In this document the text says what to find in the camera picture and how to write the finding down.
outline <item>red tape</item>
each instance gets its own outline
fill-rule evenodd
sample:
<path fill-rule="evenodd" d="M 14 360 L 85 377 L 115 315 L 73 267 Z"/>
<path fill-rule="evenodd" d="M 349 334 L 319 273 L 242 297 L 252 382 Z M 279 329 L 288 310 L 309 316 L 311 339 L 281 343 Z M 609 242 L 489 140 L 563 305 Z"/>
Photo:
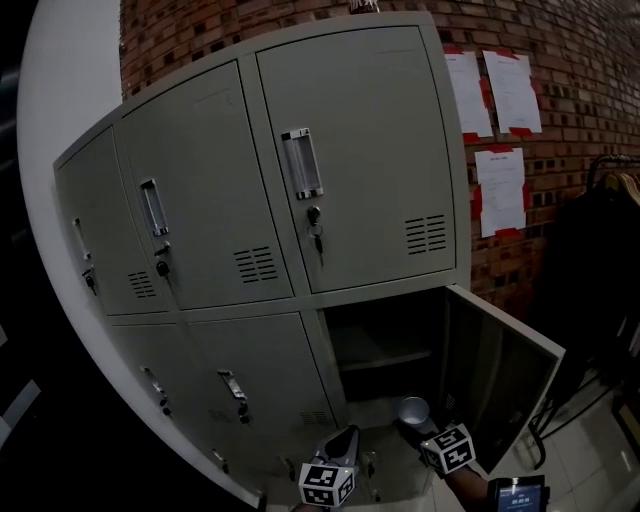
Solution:
<path fill-rule="evenodd" d="M 480 144 L 482 142 L 476 132 L 463 133 L 462 140 L 465 144 Z"/>
<path fill-rule="evenodd" d="M 489 110 L 491 108 L 491 87 L 489 86 L 489 80 L 486 78 L 480 79 L 480 90 L 482 91 L 484 108 Z"/>
<path fill-rule="evenodd" d="M 533 89 L 533 92 L 536 94 L 536 103 L 538 104 L 538 110 L 542 110 L 542 107 L 540 106 L 540 98 L 539 98 L 539 95 L 543 93 L 542 85 L 540 85 L 540 82 L 538 80 L 534 80 L 533 78 L 531 78 L 531 88 Z"/>
<path fill-rule="evenodd" d="M 495 50 L 495 52 L 496 52 L 496 55 L 500 55 L 500 57 L 508 57 L 509 59 L 518 58 L 511 50 L 507 50 L 506 48 L 500 48 L 498 50 Z"/>
<path fill-rule="evenodd" d="M 515 135 L 517 137 L 528 137 L 530 135 L 533 135 L 529 128 L 516 128 L 511 126 L 509 127 L 509 131 L 511 132 L 511 135 Z"/>
<path fill-rule="evenodd" d="M 473 192 L 473 203 L 471 205 L 471 217 L 473 219 L 479 219 L 482 213 L 482 188 L 480 184 Z"/>
<path fill-rule="evenodd" d="M 487 146 L 487 151 L 491 151 L 492 153 L 512 153 L 513 148 L 506 144 L 491 144 Z"/>
<path fill-rule="evenodd" d="M 526 183 L 522 185 L 522 205 L 524 206 L 525 212 L 531 206 L 531 201 L 529 201 L 529 186 Z"/>
<path fill-rule="evenodd" d="M 507 236 L 519 236 L 519 235 L 520 235 L 520 231 L 518 231 L 516 228 L 499 229 L 498 231 L 496 231 L 496 236 L 499 236 L 501 238 L 507 237 Z"/>
<path fill-rule="evenodd" d="M 445 46 L 443 50 L 445 55 L 464 55 L 464 52 L 455 46 Z"/>

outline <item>smartwatch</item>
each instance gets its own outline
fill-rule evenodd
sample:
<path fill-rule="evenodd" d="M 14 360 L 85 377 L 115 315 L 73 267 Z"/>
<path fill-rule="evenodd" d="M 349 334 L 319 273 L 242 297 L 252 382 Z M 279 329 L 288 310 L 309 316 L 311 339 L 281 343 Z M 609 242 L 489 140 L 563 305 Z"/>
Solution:
<path fill-rule="evenodd" d="M 544 475 L 496 478 L 489 482 L 490 512 L 544 512 L 548 502 L 549 488 L 544 486 Z"/>

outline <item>white wall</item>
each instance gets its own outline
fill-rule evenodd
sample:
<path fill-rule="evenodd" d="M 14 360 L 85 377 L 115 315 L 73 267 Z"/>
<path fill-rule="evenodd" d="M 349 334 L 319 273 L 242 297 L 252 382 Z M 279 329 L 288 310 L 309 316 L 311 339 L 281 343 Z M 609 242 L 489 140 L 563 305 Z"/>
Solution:
<path fill-rule="evenodd" d="M 121 103 L 119 0 L 40 0 L 18 89 L 18 155 L 31 228 L 49 279 L 98 367 L 142 420 L 187 462 L 240 499 L 257 498 L 209 462 L 144 393 L 109 340 L 77 276 L 56 207 L 53 162 Z"/>

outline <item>locker compartment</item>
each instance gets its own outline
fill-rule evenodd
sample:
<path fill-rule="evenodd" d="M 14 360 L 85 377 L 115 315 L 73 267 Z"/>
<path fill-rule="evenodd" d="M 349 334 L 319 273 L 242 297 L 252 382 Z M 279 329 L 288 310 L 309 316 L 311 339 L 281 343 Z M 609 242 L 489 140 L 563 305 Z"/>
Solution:
<path fill-rule="evenodd" d="M 419 396 L 435 419 L 467 426 L 487 472 L 527 424 L 564 352 L 457 285 L 323 314 L 351 423 L 390 427 L 400 402 Z"/>
<path fill-rule="evenodd" d="M 246 427 L 275 459 L 308 454 L 335 429 L 333 415 L 297 313 L 189 324 L 207 371 L 238 409 Z M 230 386 L 221 373 L 233 375 Z M 234 398 L 237 386 L 244 398 Z"/>
<path fill-rule="evenodd" d="M 111 128 L 56 173 L 65 227 L 81 279 L 107 315 L 166 311 L 122 186 Z"/>
<path fill-rule="evenodd" d="M 235 62 L 123 119 L 155 251 L 181 309 L 291 296 Z"/>
<path fill-rule="evenodd" d="M 453 268 L 447 143 L 418 29 L 298 41 L 258 65 L 312 291 Z"/>
<path fill-rule="evenodd" d="M 175 324 L 114 327 L 117 348 L 151 398 L 164 407 L 185 436 L 209 458 L 212 449 L 229 459 L 233 446 L 234 404 L 217 380 L 198 363 Z M 166 405 L 160 405 L 163 399 Z"/>

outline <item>locker lock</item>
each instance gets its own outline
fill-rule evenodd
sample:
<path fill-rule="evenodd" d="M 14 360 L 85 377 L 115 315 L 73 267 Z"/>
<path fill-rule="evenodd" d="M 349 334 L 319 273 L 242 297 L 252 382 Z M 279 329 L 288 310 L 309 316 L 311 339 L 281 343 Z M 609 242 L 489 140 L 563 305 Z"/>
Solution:
<path fill-rule="evenodd" d="M 240 423 L 242 423 L 243 425 L 248 425 L 251 421 L 248 413 L 249 406 L 247 405 L 247 402 L 240 402 L 240 407 L 238 407 L 238 416 L 240 416 Z"/>
<path fill-rule="evenodd" d="M 320 218 L 320 208 L 317 206 L 309 206 L 307 208 L 307 220 L 311 226 L 315 226 L 318 224 L 318 219 Z"/>
<path fill-rule="evenodd" d="M 165 277 L 169 274 L 169 272 L 171 272 L 166 261 L 159 261 L 158 263 L 156 263 L 156 271 L 158 272 L 158 275 L 160 277 Z"/>
<path fill-rule="evenodd" d="M 93 267 L 91 267 L 88 270 L 85 270 L 82 273 L 82 277 L 84 277 L 84 282 L 86 283 L 86 285 L 89 287 L 89 289 L 93 292 L 94 295 L 98 295 L 96 293 L 96 281 L 93 278 L 93 276 L 91 275 L 91 272 L 93 272 Z"/>
<path fill-rule="evenodd" d="M 367 465 L 367 477 L 371 478 L 375 472 L 375 462 L 378 459 L 376 452 L 364 452 L 362 454 L 363 462 Z"/>

